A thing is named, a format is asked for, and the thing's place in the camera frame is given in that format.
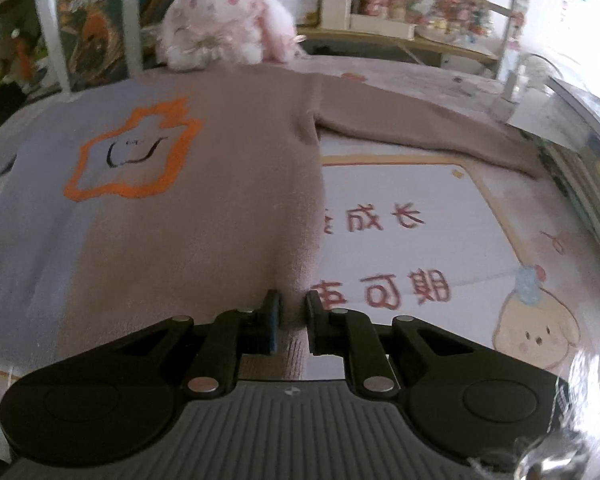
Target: metal rivet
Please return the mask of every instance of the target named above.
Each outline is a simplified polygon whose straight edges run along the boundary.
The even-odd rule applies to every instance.
[[[394,389],[394,382],[389,377],[374,375],[368,377],[362,385],[370,392],[381,394]]]
[[[187,387],[197,394],[210,394],[218,389],[220,384],[213,377],[194,377]]]

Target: sweater sleeve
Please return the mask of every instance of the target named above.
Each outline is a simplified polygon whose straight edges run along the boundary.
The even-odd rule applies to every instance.
[[[317,126],[360,139],[465,153],[537,178],[533,142],[421,99],[333,76],[316,75]]]
[[[61,94],[27,105],[0,126],[0,177],[11,171],[20,145],[29,137],[39,116],[61,98]]]

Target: cartoon face print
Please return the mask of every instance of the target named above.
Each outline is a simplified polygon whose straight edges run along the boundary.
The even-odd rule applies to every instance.
[[[78,165],[64,188],[76,202],[104,194],[143,198],[175,181],[202,127],[187,119],[185,99],[136,108],[117,130],[80,148]]]
[[[146,142],[146,140],[147,139],[129,139],[120,143],[114,140],[107,150],[107,165],[113,169],[124,166],[125,164],[139,164],[140,162],[149,160],[149,158],[155,153],[158,145],[160,145],[163,140],[169,140],[169,137],[158,137],[157,140],[155,140],[152,144],[151,140],[153,139],[149,139],[149,142]],[[146,144],[150,144],[150,147],[145,155],[135,156],[129,154],[129,152],[132,151],[132,146],[144,146]],[[122,153],[116,153],[118,156],[114,156],[114,148],[116,148],[116,152]]]
[[[517,280],[519,290],[510,293],[504,302],[493,334],[493,347],[538,368],[551,370],[579,342],[580,327],[553,294],[538,286],[530,295],[528,288],[520,285],[521,280]]]

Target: pink plush toy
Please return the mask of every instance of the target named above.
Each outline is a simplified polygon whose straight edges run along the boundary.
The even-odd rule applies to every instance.
[[[158,59],[176,71],[216,59],[288,62],[299,39],[293,17],[277,0],[175,0],[162,22]]]

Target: beige sweater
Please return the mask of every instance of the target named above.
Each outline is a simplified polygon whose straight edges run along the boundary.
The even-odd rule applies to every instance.
[[[56,135],[67,124],[71,134]],[[56,323],[52,359],[175,314],[211,322],[223,310],[257,306],[277,288],[280,354],[246,359],[243,374],[300,377],[307,352],[301,299],[324,223],[317,127],[466,153],[531,176],[542,171],[522,138],[355,81],[266,65],[125,81],[88,91],[33,126],[5,193],[22,195],[26,182],[18,207],[42,197],[49,218],[32,227],[4,214],[0,234],[7,236],[7,221],[13,243],[31,236],[54,243],[27,263],[27,280],[9,274],[0,288],[33,286],[32,298],[45,287],[54,291],[60,314],[48,316]],[[59,143],[53,157],[31,149],[49,139]],[[36,165],[58,177],[40,179]],[[71,244],[75,258],[61,256]],[[65,257],[56,276],[50,262]],[[42,316],[36,305],[17,308],[34,319]]]

